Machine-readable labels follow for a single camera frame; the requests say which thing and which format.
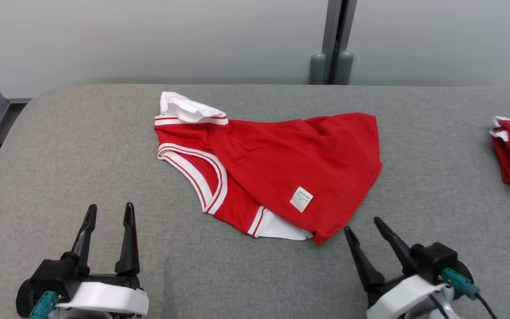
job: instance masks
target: white trim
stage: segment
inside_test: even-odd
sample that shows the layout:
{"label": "white trim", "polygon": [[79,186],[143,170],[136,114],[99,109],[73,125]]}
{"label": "white trim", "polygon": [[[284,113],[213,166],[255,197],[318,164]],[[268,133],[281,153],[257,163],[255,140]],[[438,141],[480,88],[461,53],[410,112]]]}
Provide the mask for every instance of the white trim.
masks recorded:
{"label": "white trim", "polygon": [[508,131],[489,131],[493,137],[497,137],[499,139],[502,139],[505,142],[509,141],[509,132]]}
{"label": "white trim", "polygon": [[251,223],[251,227],[247,231],[247,234],[257,237],[253,235],[253,232],[255,232],[255,230],[257,229],[257,225],[261,220],[261,216],[263,215],[263,209],[266,209],[265,207],[263,207],[263,205],[259,206],[259,208],[257,209],[257,214],[255,214],[255,218],[253,218],[253,222]]}
{"label": "white trim", "polygon": [[288,240],[306,240],[307,238],[312,238],[311,232],[294,226],[263,206],[259,206],[247,234],[255,238],[269,237]]}
{"label": "white trim", "polygon": [[204,175],[202,175],[192,163],[173,151],[166,151],[163,159],[188,178],[190,184],[192,184],[192,187],[196,190],[196,194],[202,206],[202,212],[205,213],[208,208],[207,203],[214,200],[214,194],[211,193],[210,186],[204,178]]}
{"label": "white trim", "polygon": [[176,92],[162,92],[160,95],[160,115],[155,118],[155,125],[184,123],[228,124],[225,112],[211,106],[193,101]]}
{"label": "white trim", "polygon": [[206,213],[212,215],[215,214],[218,211],[218,208],[220,208],[221,204],[223,203],[225,196],[227,195],[227,172],[225,171],[223,164],[219,161],[217,157],[215,157],[214,154],[206,153],[204,151],[200,151],[197,149],[183,147],[181,145],[174,143],[160,144],[158,146],[157,158],[160,160],[164,160],[166,157],[166,152],[168,151],[200,157],[206,160],[214,168],[216,175],[218,176],[218,186],[210,202],[206,203],[207,210]]}
{"label": "white trim", "polygon": [[201,123],[211,123],[211,124],[216,124],[216,125],[226,125],[229,123],[228,119],[225,118],[225,119],[214,119],[212,117],[205,117],[203,119],[200,119],[199,121],[196,121],[196,122],[186,122],[186,121],[181,121],[179,119],[155,119],[155,126],[160,126],[160,125],[169,125],[169,124],[201,124]]}

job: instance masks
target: black cable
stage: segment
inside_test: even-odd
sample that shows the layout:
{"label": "black cable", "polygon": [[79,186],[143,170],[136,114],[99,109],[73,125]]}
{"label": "black cable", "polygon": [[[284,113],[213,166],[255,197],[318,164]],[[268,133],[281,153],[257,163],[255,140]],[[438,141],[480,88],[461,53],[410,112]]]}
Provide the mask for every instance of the black cable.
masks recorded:
{"label": "black cable", "polygon": [[487,301],[485,301],[485,299],[479,293],[476,293],[475,297],[479,299],[481,303],[483,303],[483,306],[485,309],[487,309],[487,312],[493,319],[498,319],[495,313],[493,313],[493,310],[491,310],[491,307],[487,304]]}
{"label": "black cable", "polygon": [[448,314],[444,310],[444,307],[442,307],[438,300],[433,295],[430,295],[429,298],[431,299],[431,301],[433,301],[434,305],[436,306],[436,308],[438,308],[440,313],[443,315],[444,319],[450,319],[450,317],[448,317]]}

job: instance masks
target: gray cushioned table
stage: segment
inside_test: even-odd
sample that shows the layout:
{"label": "gray cushioned table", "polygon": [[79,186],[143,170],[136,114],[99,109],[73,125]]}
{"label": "gray cushioned table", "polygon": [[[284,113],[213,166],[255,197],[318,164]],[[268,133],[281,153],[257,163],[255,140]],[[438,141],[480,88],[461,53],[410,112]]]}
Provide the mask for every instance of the gray cushioned table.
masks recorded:
{"label": "gray cushioned table", "polygon": [[[510,318],[510,186],[487,131],[510,117],[510,89],[352,86],[99,85],[58,89],[21,113],[0,152],[0,318],[19,285],[71,248],[98,206],[89,265],[112,272],[125,203],[136,209],[140,281],[151,318],[365,318],[366,294],[342,233],[254,239],[202,214],[188,180],[156,159],[162,91],[235,119],[285,121],[361,111],[377,116],[384,168],[350,225],[386,277],[400,264],[381,216],[409,245],[457,250],[500,318]],[[453,303],[488,318],[480,303]]]}

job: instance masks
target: gray fabric surface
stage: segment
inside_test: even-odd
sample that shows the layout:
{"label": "gray fabric surface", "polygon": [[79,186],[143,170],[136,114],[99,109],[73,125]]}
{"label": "gray fabric surface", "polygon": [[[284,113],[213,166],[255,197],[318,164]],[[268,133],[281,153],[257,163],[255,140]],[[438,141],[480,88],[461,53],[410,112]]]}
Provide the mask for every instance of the gray fabric surface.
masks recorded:
{"label": "gray fabric surface", "polygon": [[[342,233],[324,245],[245,236],[202,214],[186,178],[156,159],[161,91],[235,119],[283,121],[361,111],[377,116],[384,168],[350,222],[386,277],[400,265],[381,216],[409,245],[457,250],[500,318],[510,318],[510,186],[487,131],[510,117],[510,89],[352,86],[103,85],[32,101],[0,152],[0,318],[19,285],[71,248],[98,206],[89,265],[112,272],[122,215],[135,204],[140,281],[151,318],[365,318],[366,294]],[[453,303],[488,318],[480,303]]]}

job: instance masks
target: teal connector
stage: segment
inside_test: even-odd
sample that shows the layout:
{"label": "teal connector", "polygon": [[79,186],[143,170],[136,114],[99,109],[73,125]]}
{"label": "teal connector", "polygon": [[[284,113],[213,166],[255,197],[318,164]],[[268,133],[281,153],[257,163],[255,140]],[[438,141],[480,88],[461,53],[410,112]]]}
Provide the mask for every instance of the teal connector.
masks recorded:
{"label": "teal connector", "polygon": [[31,311],[31,319],[48,319],[48,315],[54,310],[58,303],[58,298],[54,291],[45,291]]}
{"label": "teal connector", "polygon": [[475,300],[476,295],[479,293],[479,288],[474,285],[471,280],[451,268],[444,269],[442,272],[442,280],[464,293],[469,299]]}

